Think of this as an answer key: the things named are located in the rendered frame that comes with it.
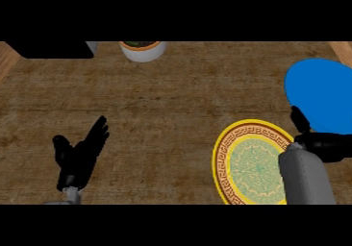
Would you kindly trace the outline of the yellow patterned plate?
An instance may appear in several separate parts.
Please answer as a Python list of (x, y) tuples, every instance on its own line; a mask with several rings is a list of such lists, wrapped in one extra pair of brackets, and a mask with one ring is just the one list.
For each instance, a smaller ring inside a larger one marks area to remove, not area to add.
[(293, 143), (272, 123), (244, 119), (222, 131), (211, 156), (211, 172), (226, 205), (285, 205), (278, 156)]

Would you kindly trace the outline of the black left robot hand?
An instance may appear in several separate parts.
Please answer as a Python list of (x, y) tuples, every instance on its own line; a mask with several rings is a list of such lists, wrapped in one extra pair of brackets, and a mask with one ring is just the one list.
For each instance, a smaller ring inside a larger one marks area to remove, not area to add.
[(87, 137), (71, 145), (63, 135), (53, 137), (54, 162), (59, 166), (56, 189), (77, 187), (83, 189), (88, 184), (96, 159), (109, 137), (106, 117), (100, 116), (88, 130)]

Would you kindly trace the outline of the blue plate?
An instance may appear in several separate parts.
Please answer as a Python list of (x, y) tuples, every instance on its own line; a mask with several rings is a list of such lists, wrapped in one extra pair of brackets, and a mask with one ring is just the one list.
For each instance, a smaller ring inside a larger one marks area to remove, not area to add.
[(352, 68), (328, 59), (305, 59), (284, 77), (287, 101), (319, 133), (352, 135)]

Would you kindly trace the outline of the white plant pot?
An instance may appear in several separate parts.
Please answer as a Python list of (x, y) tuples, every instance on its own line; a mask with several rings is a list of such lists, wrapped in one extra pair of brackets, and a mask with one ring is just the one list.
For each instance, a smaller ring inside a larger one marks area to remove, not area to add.
[(125, 42), (120, 42), (124, 56), (133, 62), (151, 62), (159, 58), (165, 50), (165, 41), (155, 41), (148, 46), (130, 46)]

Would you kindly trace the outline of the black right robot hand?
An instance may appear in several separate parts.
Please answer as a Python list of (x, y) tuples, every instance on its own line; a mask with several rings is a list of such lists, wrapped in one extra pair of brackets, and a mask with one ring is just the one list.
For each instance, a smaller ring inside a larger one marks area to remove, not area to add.
[(309, 121), (296, 106), (291, 106), (291, 121), (299, 131), (294, 142), (322, 162), (339, 162), (352, 158), (352, 135), (310, 132)]

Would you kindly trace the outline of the black appliance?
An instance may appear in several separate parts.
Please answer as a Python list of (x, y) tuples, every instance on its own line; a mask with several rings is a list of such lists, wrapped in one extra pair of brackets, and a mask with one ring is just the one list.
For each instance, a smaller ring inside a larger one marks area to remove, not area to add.
[(91, 59), (93, 52), (83, 41), (7, 41), (26, 59)]

